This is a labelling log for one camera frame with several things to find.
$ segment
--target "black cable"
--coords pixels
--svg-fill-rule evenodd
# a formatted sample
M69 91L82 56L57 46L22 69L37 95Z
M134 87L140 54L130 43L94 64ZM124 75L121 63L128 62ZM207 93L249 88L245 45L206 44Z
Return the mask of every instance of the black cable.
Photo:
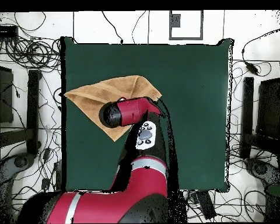
M136 28L136 26L137 26L137 24L138 24L138 21L140 20L140 18L141 17L143 17L143 15L146 13L146 10L143 12L143 14L138 18L138 20L137 20L137 22L136 22L136 24L135 24L135 26L134 26L134 29L133 29L133 31L132 31L132 39L133 39L133 42L134 42L134 44L135 44L135 40L134 40L134 30L135 30L135 28Z
M61 104L61 102L58 102L58 101L56 100L55 94L56 94L56 92L57 92L58 90L60 90L60 89L61 89L61 87L59 87L58 89L56 89L56 90L54 91L54 93L53 93L53 99L54 99L54 101L55 101L56 103L58 103L58 104Z
M35 28L35 29L32 29L32 30L29 30L29 29L25 29L24 27L21 27L20 25L19 25L19 23L18 23L18 21L17 21L17 19L16 19L16 12L14 13L14 17L15 17L15 22L16 22L16 24L18 25L18 27L21 29L21 31L23 32L23 33L25 33L27 36L30 36L29 34L27 34L25 31L27 31L27 32L33 32L33 31L36 31L37 29L39 29L43 24L44 24L44 22L45 22L45 20L46 20L46 18L47 18L47 16L46 16L46 14L44 13L44 12L42 12L43 13L43 15L44 15L44 20L43 20L43 22L41 23L41 25L39 25L39 27L37 27L37 28Z
M265 197L265 194L264 193L262 193L261 191L258 191L258 190L252 190L252 191L249 191L249 192L247 192L246 194L245 194L245 196L244 196L244 208L245 208L245 211L246 211L246 214L248 215L248 217L250 218L250 220L252 221L252 222L254 222L254 220L252 219L252 217L249 215L249 213L248 213L248 209L247 209L247 203L246 203L246 197L250 194L250 193L259 193L259 194L261 194L262 196L264 196Z
M279 32L279 31L280 31L280 29L276 29L276 30L273 30L273 31L269 31L269 32L267 32L267 33L265 33L265 34L263 34L263 35L257 37L257 38L254 38L254 39L248 41L248 42L244 45L244 47L243 47L243 49L242 49L242 52L241 52L241 55L242 55L242 57L243 57L243 61L244 61L244 63L246 64L247 68L248 68L253 74L255 74L255 75L257 75L257 76L261 76L261 75L258 74L257 68L256 68L253 64L248 63L248 62L244 59L244 52L245 52L245 47L246 47L246 45L248 45L249 43L251 43L251 42L254 41L254 40L258 40L258 39L260 39L260 38L262 38L262 37L268 36L268 35L270 35L270 34L272 34L272 33L277 33L277 32Z
M103 14L103 16L105 17L105 19L109 22L109 24L110 24L111 26L113 26L117 37L120 39L120 44L122 44L122 43L124 42L124 40L118 35L116 28L115 28L114 25L108 20L108 18L106 18L106 16L105 16L105 14L104 14L103 11L102 11L102 14Z

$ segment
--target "table surface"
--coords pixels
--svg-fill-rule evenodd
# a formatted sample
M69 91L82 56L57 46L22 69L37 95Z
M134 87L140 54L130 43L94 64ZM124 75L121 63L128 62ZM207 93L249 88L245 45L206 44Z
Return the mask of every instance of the table surface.
M69 38L65 43L66 91L119 76L144 76L170 111L180 187L226 189L231 40L214 46L74 44ZM67 100L66 107L66 189L109 189L127 134L114 143L73 102ZM161 124L166 132L166 122Z

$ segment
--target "black frame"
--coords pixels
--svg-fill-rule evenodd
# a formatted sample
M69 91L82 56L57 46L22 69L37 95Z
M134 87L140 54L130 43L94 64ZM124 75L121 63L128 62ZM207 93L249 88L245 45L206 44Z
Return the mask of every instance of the black frame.
M180 18L180 14L172 14L172 10L169 11L169 40L203 40L203 10L201 10L200 37L172 37L172 27L180 27Z

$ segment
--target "white tile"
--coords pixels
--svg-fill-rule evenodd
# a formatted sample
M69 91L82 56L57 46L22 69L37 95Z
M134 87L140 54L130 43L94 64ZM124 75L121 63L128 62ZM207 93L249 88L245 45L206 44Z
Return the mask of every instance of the white tile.
M73 12L44 12L46 19L43 25L35 31L25 31L34 37L44 37L58 39L61 36L72 37L73 31ZM14 12L4 12L1 14L3 24L16 25ZM38 28L43 20L42 12L17 12L16 20L18 25L27 30ZM27 36L19 29L19 36Z
M38 126L40 128L60 128L61 127L61 112L58 109L60 104L53 99L54 92L61 87L61 78L58 71L43 73L43 78L40 80L39 95L39 112L40 120ZM61 102L61 97L58 95L61 90L56 91L55 98Z
M242 60L244 45L280 28L276 11L226 10L224 38L234 39L233 59ZM280 61L280 32L252 41L245 47L245 60Z
M144 10L105 11L107 19L115 26L124 44L133 44L132 31ZM133 32L135 43L150 44L217 44L223 37L223 11L204 11L204 39L174 41L169 40L169 10L147 10L140 18ZM78 43L119 44L114 28L100 11L75 12L74 38Z
M133 37L137 44L147 44L148 11L139 19L132 36L135 24L143 13L144 10L104 11L106 18L116 28L124 44L133 44ZM75 12L74 30L74 38L78 43L120 44L120 38L117 37L114 28L104 18L101 11Z
M261 181L249 175L245 169L241 169L231 165L230 173L236 173L228 178L230 190L226 193L216 193L215 204L243 204L244 196L253 190L264 193L264 187ZM265 205L265 198L259 193L249 193L246 201L249 204Z
M223 38L223 16L223 10L204 10L203 40L178 41L169 40L169 10L152 10L149 23L149 43L216 45Z

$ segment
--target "power cord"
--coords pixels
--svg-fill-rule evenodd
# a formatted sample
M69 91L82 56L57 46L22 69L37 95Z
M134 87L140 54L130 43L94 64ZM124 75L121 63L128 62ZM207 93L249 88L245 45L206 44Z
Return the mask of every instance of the power cord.
M243 61L244 61L245 65L246 65L246 68L247 68L252 74L255 74L255 75L257 75L257 76L260 76L260 75L259 75L259 72L258 72L258 69L255 67L255 65L252 64L252 63L247 62L247 61L244 59L245 47L246 47L249 43L251 43L252 41L254 41L254 40L258 40L258 39L260 39L260 38L262 38L262 37L268 36L268 35L270 35L270 34L272 34L272 33L277 33L277 32L279 32L279 31L280 31L280 29L276 29L276 30L273 30L273 31L269 31L268 33L265 33L265 34L263 34L263 35L261 35L261 36L259 36L259 37L257 37L257 38L254 38L254 39L250 40L249 42L247 42L247 43L244 45L244 47L243 47L243 49L242 49L242 52L241 52L241 55L242 55L242 57L243 57Z
M135 26L134 26L134 29L133 29L133 31L132 31L132 39L133 39L134 44L135 44L135 40L134 40L134 30L135 30L135 28L136 28L136 26L137 26L137 24L138 24L138 21L140 20L141 17L143 17L143 15L146 13L146 11L144 11L143 14L138 18L138 20L137 20L137 22L136 22L136 24L135 24Z
M118 35L116 28L114 27L114 25L108 20L108 18L105 16L104 12L102 11L103 16L105 17L105 19L107 20L107 22L109 22L109 24L111 26L113 26L115 33L117 35L117 37L120 39L120 44L122 44L124 42L124 40Z

